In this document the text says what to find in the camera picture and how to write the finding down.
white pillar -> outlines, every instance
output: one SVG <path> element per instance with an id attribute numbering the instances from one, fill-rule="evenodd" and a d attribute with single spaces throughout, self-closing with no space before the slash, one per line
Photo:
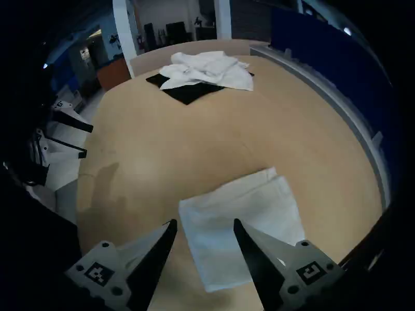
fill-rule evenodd
<path id="1" fill-rule="evenodd" d="M 232 39 L 230 0 L 215 0 L 216 33 L 218 39 Z"/>
<path id="2" fill-rule="evenodd" d="M 135 49 L 134 39 L 130 29 L 130 22 L 127 14 L 127 1 L 130 0 L 113 0 L 113 9 L 115 26 L 117 27 L 122 53 L 126 59 L 131 78 L 134 78 L 134 72 L 130 65 L 130 60 L 137 56 L 137 51 Z"/>

blue partition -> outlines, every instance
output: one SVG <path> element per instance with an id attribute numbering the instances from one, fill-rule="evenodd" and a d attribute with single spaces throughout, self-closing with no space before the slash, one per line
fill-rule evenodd
<path id="1" fill-rule="evenodd" d="M 401 176 L 402 127 L 394 89 L 378 62 L 351 36 L 308 15 L 273 9 L 271 46 L 312 66 L 348 97 L 370 125 L 381 131 L 392 192 Z"/>

round table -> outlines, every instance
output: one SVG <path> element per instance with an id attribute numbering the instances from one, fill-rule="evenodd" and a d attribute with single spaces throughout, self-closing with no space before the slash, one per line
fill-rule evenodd
<path id="1" fill-rule="evenodd" d="M 145 79 L 108 91 L 81 162 L 77 221 L 83 252 L 124 244 L 178 220 L 150 310 L 262 310 L 253 283 L 206 293 L 178 203 L 275 166 L 296 198 L 306 238 L 340 261 L 382 213 L 373 169 L 356 137 L 315 91 L 257 56 L 254 91 L 223 89 L 190 105 Z"/>

black cloth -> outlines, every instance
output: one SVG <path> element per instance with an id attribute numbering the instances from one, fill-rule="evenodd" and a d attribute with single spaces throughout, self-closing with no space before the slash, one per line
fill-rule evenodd
<path id="1" fill-rule="evenodd" d="M 162 76 L 161 74 L 156 74 L 152 77 L 146 79 L 147 82 L 154 84 L 160 88 L 163 83 L 165 83 L 169 78 Z M 198 84 L 194 84 L 192 86 L 182 86 L 179 88 L 162 90 L 167 95 L 173 97 L 175 100 L 182 102 L 185 105 L 192 103 L 193 101 L 197 100 L 198 98 L 213 92 L 220 91 L 225 87 L 216 86 L 209 83 L 200 82 Z"/>

white towel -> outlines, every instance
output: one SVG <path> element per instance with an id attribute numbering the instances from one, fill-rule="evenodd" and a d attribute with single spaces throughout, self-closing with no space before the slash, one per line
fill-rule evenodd
<path id="1" fill-rule="evenodd" d="M 249 64 L 226 56 L 223 51 L 197 55 L 176 53 L 171 56 L 172 65 L 164 66 L 160 74 L 170 78 L 160 90 L 207 82 L 218 86 L 253 91 L 252 76 L 246 70 Z"/>
<path id="2" fill-rule="evenodd" d="M 207 292 L 252 281 L 233 233 L 235 218 L 291 245 L 305 238 L 293 194 L 275 168 L 180 201 L 179 214 Z"/>

